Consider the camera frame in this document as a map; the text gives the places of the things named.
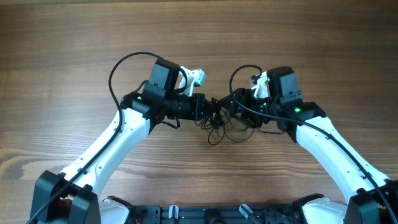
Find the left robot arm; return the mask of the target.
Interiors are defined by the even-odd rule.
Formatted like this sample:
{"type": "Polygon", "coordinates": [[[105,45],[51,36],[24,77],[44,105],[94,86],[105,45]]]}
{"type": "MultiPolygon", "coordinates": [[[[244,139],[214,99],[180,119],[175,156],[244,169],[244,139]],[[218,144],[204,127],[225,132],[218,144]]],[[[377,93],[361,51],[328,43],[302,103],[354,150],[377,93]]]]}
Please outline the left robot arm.
{"type": "Polygon", "coordinates": [[[36,180],[29,223],[132,223],[130,203],[99,197],[120,163],[165,119],[197,121],[208,114],[202,86],[206,73],[157,57],[149,80],[116,102],[111,124],[75,161],[58,174],[46,170],[36,180]]]}

